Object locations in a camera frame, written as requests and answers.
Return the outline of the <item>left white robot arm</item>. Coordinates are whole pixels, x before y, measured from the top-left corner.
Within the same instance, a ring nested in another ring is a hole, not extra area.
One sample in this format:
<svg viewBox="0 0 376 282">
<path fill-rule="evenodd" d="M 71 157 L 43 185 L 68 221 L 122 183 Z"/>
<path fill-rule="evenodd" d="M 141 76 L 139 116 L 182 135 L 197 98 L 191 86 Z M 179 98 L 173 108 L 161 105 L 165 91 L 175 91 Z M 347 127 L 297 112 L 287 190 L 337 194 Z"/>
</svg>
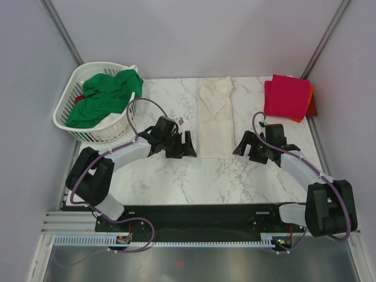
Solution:
<svg viewBox="0 0 376 282">
<path fill-rule="evenodd" d="M 189 130 L 179 132 L 179 125 L 161 116 L 154 126 L 138 133 L 133 140 L 100 153 L 92 147 L 84 148 L 69 172 L 65 186 L 84 204 L 106 216 L 116 231 L 129 224 L 124 206 L 109 192 L 112 176 L 121 167 L 151 157 L 161 151 L 166 158 L 196 157 Z"/>
</svg>

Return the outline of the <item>cream white t shirt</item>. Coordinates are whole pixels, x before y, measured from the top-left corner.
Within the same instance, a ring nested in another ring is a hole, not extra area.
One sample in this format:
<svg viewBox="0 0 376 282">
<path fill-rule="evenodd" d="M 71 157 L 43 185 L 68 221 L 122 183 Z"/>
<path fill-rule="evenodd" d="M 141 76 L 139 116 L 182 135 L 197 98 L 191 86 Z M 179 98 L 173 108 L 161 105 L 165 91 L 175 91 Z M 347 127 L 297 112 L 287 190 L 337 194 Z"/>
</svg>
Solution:
<svg viewBox="0 0 376 282">
<path fill-rule="evenodd" d="M 234 159 L 232 77 L 197 83 L 197 147 L 201 159 Z"/>
</svg>

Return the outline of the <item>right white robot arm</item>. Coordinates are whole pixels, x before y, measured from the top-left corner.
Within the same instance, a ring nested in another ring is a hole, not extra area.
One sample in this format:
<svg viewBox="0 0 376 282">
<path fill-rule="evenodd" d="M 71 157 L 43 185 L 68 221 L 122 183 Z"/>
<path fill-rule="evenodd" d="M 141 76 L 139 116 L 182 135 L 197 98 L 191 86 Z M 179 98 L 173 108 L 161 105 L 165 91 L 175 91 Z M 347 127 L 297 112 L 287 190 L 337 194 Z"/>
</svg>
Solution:
<svg viewBox="0 0 376 282">
<path fill-rule="evenodd" d="M 289 144 L 281 124 L 264 126 L 258 134 L 245 131 L 234 155 L 247 155 L 252 162 L 274 162 L 288 172 L 303 188 L 304 203 L 284 203 L 269 216 L 270 227 L 283 231 L 290 224 L 306 227 L 314 237 L 340 233 L 348 239 L 358 227 L 353 188 L 346 180 L 336 180 L 313 165 L 295 144 Z"/>
</svg>

